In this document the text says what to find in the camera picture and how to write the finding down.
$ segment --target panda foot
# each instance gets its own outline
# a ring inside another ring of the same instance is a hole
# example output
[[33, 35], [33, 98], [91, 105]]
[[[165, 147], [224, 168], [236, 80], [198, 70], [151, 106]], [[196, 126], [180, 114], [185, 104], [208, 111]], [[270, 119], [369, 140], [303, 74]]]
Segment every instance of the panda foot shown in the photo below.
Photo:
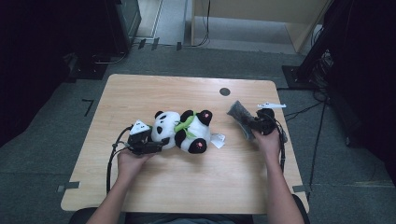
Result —
[[207, 149], [206, 140], [204, 138], [197, 138], [191, 143], [189, 147], [189, 152], [191, 154], [199, 154], [199, 153], [204, 153], [206, 149]]

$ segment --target panda plush toy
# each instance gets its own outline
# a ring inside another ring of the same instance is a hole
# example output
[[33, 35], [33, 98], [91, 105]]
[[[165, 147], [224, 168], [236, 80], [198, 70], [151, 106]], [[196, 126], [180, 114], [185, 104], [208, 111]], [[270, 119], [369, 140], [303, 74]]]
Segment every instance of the panda plush toy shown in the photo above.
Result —
[[163, 149], [177, 146], [192, 154], [204, 153], [210, 143], [209, 123], [212, 116], [208, 110], [199, 113], [187, 110], [181, 116], [174, 111], [158, 111], [151, 139], [161, 142], [169, 137], [169, 143]]

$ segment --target white tag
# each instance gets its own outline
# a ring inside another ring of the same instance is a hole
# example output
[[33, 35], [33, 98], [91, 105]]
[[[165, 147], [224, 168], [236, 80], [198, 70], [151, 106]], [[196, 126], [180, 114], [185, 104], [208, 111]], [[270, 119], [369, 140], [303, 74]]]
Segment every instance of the white tag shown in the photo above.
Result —
[[136, 133], [142, 133], [147, 130], [149, 130], [149, 126], [143, 123], [142, 120], [139, 119], [134, 123], [134, 127], [132, 127], [132, 130], [129, 132], [129, 134], [132, 135]]
[[225, 135], [221, 133], [212, 133], [210, 136], [210, 142], [215, 145], [217, 148], [221, 148], [224, 146]]

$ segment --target floor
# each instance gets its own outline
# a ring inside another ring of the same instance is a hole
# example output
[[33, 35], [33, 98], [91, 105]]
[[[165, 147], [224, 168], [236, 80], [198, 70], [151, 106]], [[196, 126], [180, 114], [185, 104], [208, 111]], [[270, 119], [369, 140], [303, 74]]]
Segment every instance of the floor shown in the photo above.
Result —
[[[191, 45], [191, 0], [140, 0], [142, 23], [136, 40], [147, 39], [150, 43], [160, 38], [159, 44]], [[195, 17], [194, 44], [205, 38], [206, 18]], [[296, 54], [283, 22], [247, 21], [209, 18], [209, 38], [202, 45], [208, 49], [235, 49], [272, 53]], [[305, 43], [301, 54], [306, 55], [311, 41]]]

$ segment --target person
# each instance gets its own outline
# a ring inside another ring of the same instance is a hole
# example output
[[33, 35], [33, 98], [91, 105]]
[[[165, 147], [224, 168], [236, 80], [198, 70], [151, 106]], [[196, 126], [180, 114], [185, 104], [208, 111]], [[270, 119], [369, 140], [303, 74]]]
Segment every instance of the person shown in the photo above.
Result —
[[[298, 197], [290, 193], [289, 187], [279, 165], [279, 132], [274, 129], [268, 135], [261, 135], [253, 131], [259, 151], [263, 155], [267, 169], [267, 217], [269, 223], [309, 223], [304, 212], [304, 206]], [[100, 206], [95, 209], [87, 223], [117, 223], [128, 188], [134, 182], [144, 163], [153, 157], [153, 154], [137, 158], [129, 150], [123, 150], [118, 155], [119, 174], [111, 191], [107, 194]], [[172, 223], [246, 223], [233, 220], [233, 217], [215, 217], [212, 222], [204, 219], [195, 219], [195, 222]]]

